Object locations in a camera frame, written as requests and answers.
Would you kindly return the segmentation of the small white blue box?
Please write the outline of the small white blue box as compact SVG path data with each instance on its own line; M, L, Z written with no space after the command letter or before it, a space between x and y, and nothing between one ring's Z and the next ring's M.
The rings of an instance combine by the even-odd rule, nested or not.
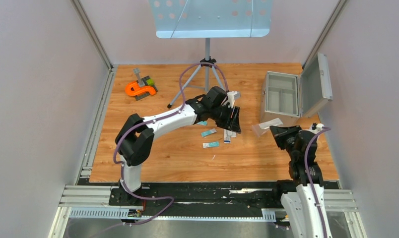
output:
M229 131L229 130L223 131L223 142L231 143L231 131Z

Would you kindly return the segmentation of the white pads zip bag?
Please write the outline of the white pads zip bag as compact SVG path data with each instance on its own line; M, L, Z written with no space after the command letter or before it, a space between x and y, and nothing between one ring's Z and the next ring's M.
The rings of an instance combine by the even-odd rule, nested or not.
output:
M283 122L280 118L275 118L269 121L261 122L259 124L252 125L252 131L256 134L257 137L262 136L263 134L270 131L271 126L282 126Z

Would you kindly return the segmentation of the blue white sachet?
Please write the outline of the blue white sachet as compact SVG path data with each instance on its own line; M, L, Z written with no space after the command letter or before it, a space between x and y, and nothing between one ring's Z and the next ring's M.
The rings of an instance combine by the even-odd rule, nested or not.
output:
M218 141L214 142L205 142L202 144L203 148L212 148L212 147L219 147L220 143Z
M206 137L206 136L211 135L211 134L214 134L214 133L216 133L216 132L217 132L217 130L216 130L215 128L212 128L212 129L209 129L209 130L207 130L207 131L202 132L202 133L201 133L201 136L202 136L202 137Z

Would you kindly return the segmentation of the white pad strips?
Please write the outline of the white pad strips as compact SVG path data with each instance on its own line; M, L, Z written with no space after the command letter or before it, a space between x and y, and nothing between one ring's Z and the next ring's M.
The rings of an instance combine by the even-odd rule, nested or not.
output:
M227 131L227 134L229 137L237 137L237 133L232 132L232 131Z

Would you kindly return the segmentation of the grey plastic tray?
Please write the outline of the grey plastic tray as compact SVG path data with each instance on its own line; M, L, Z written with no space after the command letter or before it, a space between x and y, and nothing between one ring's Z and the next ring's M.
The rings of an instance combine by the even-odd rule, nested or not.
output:
M266 112L298 117L297 90L296 75L268 71L265 82L264 109Z

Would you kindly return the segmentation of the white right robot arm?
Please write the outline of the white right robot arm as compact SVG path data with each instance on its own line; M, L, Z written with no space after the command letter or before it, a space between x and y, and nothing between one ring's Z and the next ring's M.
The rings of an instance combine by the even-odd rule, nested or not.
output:
M324 179L315 161L317 140L330 128L314 123L309 129L301 126L270 126L281 150L289 157L290 180L279 180L273 189L273 202L283 207L296 238L330 238L324 198Z

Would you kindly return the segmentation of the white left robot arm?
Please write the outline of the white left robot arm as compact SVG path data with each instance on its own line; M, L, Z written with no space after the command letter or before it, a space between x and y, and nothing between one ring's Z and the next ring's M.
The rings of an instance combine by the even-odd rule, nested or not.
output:
M206 94L188 99L170 111L149 117L130 115L115 139L113 155L114 163L121 165L122 199L129 205L140 201L141 167L155 139L208 119L214 120L218 128L241 133L240 108L235 105L240 96L238 91L227 92L214 86Z

